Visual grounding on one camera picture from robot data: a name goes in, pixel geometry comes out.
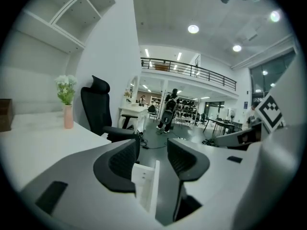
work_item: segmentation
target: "pink vase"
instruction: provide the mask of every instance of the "pink vase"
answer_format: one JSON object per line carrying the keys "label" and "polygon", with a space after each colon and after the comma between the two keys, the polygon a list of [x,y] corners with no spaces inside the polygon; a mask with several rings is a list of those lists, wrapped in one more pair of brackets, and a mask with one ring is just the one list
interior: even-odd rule
{"label": "pink vase", "polygon": [[73,128],[72,105],[64,106],[64,128]]}

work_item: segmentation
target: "gray floor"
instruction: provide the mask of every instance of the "gray floor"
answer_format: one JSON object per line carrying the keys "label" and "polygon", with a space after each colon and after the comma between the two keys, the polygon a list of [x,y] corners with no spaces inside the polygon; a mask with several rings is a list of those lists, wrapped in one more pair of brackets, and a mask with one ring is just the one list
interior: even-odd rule
{"label": "gray floor", "polygon": [[[175,125],[168,134],[157,132],[158,122],[149,121],[143,138],[148,140],[148,147],[157,148],[165,145],[167,138],[188,139],[195,143],[201,143],[205,138],[211,138],[213,130],[203,128]],[[139,161],[145,166],[154,167],[155,161],[160,161],[159,191],[156,210],[156,219],[163,225],[173,222],[173,214],[176,206],[179,179],[167,159],[167,147],[158,149],[144,149],[141,147]]]}

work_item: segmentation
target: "black metal railing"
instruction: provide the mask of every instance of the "black metal railing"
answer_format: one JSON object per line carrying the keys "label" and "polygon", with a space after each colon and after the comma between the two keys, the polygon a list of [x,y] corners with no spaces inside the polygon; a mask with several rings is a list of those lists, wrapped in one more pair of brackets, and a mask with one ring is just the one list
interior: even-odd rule
{"label": "black metal railing", "polygon": [[214,82],[232,90],[236,90],[236,81],[214,71],[210,71],[198,66],[193,66],[190,64],[173,60],[144,57],[141,58],[141,65],[142,69],[160,70],[183,74],[198,79]]}

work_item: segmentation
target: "recessed light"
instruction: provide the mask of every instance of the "recessed light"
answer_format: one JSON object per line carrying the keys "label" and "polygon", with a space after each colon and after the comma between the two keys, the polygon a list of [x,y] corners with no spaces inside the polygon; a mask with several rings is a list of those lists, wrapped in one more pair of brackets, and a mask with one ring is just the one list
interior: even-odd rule
{"label": "recessed light", "polygon": [[196,26],[196,25],[190,25],[189,27],[188,27],[188,31],[190,32],[190,33],[197,33],[198,31],[199,31],[200,29],[198,28],[198,26]]}
{"label": "recessed light", "polygon": [[148,49],[145,49],[146,56],[149,57]]}
{"label": "recessed light", "polygon": [[181,52],[178,54],[177,60],[180,60],[181,54]]}
{"label": "recessed light", "polygon": [[273,22],[278,22],[280,20],[280,14],[277,11],[273,11],[270,18]]}
{"label": "recessed light", "polygon": [[233,46],[232,50],[235,51],[235,52],[240,52],[242,49],[242,47],[240,45],[235,45]]}

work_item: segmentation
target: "brown box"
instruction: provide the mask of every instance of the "brown box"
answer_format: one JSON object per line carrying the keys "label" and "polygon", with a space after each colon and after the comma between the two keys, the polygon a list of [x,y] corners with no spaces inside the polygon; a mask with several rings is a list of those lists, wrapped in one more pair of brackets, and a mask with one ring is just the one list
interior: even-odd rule
{"label": "brown box", "polygon": [[0,132],[10,131],[12,120],[12,99],[0,99]]}

